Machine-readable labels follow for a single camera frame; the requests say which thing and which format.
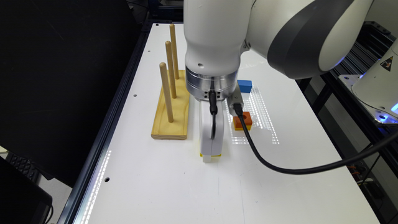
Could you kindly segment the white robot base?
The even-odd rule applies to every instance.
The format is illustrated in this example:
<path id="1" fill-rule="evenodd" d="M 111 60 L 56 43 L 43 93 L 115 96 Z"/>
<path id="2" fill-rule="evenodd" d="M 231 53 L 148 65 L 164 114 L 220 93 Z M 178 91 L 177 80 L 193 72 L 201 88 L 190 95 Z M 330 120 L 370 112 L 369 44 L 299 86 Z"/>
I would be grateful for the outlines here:
<path id="1" fill-rule="evenodd" d="M 340 75 L 378 125 L 397 125 L 397 42 L 362 75 Z"/>

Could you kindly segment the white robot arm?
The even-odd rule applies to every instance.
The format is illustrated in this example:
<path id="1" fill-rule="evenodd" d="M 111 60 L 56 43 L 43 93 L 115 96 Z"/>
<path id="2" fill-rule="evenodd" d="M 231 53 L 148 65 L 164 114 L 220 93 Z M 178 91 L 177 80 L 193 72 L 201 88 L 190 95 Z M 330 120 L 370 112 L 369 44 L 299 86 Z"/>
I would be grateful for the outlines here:
<path id="1" fill-rule="evenodd" d="M 200 103 L 200 154 L 222 152 L 222 102 L 240 101 L 238 69 L 247 50 L 294 79 L 322 75 L 352 48 L 372 0 L 187 0 L 185 79 Z"/>

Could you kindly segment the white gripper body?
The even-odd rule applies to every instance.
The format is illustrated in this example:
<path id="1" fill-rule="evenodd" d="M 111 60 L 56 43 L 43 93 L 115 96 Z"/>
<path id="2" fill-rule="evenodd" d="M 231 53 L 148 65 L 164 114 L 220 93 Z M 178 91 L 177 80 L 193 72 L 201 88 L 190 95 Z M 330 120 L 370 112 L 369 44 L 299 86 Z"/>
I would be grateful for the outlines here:
<path id="1" fill-rule="evenodd" d="M 224 114 L 222 101 L 217 101 L 218 109 L 213 124 L 210 113 L 210 102 L 200 101 L 200 153 L 204 155 L 218 155 L 222 153 L 224 138 Z"/>

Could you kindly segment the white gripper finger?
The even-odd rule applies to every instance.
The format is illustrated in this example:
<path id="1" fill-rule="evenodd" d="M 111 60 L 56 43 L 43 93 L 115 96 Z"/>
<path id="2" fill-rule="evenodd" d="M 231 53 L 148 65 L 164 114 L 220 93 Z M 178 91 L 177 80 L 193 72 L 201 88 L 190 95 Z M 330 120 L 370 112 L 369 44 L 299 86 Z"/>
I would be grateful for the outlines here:
<path id="1" fill-rule="evenodd" d="M 203 155 L 202 161 L 203 161 L 204 163 L 209 163 L 209 162 L 211 162 L 211 156 Z"/>

